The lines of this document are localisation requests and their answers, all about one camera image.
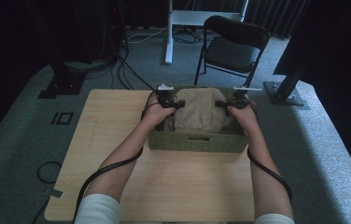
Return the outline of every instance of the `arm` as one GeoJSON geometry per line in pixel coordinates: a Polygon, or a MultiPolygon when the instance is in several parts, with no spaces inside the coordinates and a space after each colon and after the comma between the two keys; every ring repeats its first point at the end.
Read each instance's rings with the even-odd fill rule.
{"type": "MultiPolygon", "coordinates": [[[[157,104],[158,98],[153,95],[144,118],[137,124],[126,139],[104,160],[100,168],[109,164],[130,159],[136,155],[147,140],[149,132],[160,124],[168,115],[175,112],[172,108],[162,108],[157,104]]],[[[90,194],[106,194],[120,202],[120,196],[132,174],[135,161],[120,166],[95,178],[85,192],[84,197],[90,194]]]]}
{"type": "MultiPolygon", "coordinates": [[[[261,164],[280,175],[266,146],[265,139],[251,105],[242,110],[229,106],[228,110],[236,117],[239,124],[245,130],[251,155],[261,164]]],[[[291,203],[283,185],[262,171],[253,162],[250,163],[250,166],[254,192],[255,218],[265,214],[277,213],[293,219],[291,203]]]]}

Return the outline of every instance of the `stand base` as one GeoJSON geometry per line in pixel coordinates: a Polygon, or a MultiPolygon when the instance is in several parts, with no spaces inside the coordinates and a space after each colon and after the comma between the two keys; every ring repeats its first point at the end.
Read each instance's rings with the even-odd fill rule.
{"type": "Polygon", "coordinates": [[[38,99],[56,99],[57,95],[78,95],[87,74],[71,71],[70,73],[73,78],[67,85],[63,86],[57,84],[57,78],[55,75],[48,85],[48,88],[39,94],[38,99]]]}
{"type": "Polygon", "coordinates": [[[276,96],[276,92],[281,85],[281,82],[266,81],[263,82],[263,85],[265,86],[273,105],[295,105],[300,110],[310,110],[309,105],[301,98],[297,89],[294,89],[288,98],[283,99],[276,96]]]}

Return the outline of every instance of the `khaki cloth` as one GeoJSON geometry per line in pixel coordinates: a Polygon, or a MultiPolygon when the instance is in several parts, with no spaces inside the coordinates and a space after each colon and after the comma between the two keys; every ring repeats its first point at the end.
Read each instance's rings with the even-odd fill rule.
{"type": "Polygon", "coordinates": [[[185,107],[175,112],[175,132],[179,133],[219,133],[229,124],[225,109],[216,107],[216,100],[226,97],[215,88],[183,89],[175,94],[177,101],[185,101],[185,107]]]}

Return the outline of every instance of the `black chair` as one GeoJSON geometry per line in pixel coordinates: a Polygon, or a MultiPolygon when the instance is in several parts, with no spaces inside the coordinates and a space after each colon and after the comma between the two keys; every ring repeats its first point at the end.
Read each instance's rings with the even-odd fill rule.
{"type": "Polygon", "coordinates": [[[210,67],[245,77],[246,82],[243,86],[249,87],[269,38],[270,35],[265,29],[254,24],[222,16],[208,18],[204,22],[204,43],[194,85],[198,82],[202,59],[204,59],[204,73],[206,73],[206,67],[210,67]],[[207,30],[217,34],[208,47],[207,30]]]}

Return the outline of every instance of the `chair backrest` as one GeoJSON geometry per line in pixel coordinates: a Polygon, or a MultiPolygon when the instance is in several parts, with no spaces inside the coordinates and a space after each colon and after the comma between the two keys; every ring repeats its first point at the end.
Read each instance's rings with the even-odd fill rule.
{"type": "Polygon", "coordinates": [[[253,46],[264,50],[269,42],[270,35],[262,27],[231,20],[222,16],[212,16],[204,22],[204,29],[209,29],[231,42],[253,46]]]}

